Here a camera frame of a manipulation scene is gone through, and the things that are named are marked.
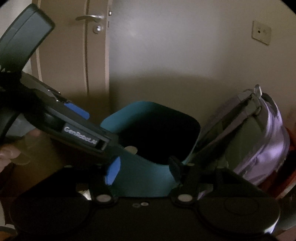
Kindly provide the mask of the person's left hand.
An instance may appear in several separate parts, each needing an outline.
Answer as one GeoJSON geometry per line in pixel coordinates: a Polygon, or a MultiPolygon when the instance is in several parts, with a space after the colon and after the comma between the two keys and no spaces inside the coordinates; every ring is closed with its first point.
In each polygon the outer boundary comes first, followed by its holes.
{"type": "MultiPolygon", "coordinates": [[[[34,129],[28,132],[29,137],[38,137],[41,131],[34,129]]],[[[1,172],[11,163],[16,162],[17,158],[22,154],[22,152],[14,144],[5,144],[1,146],[1,172]]]]}

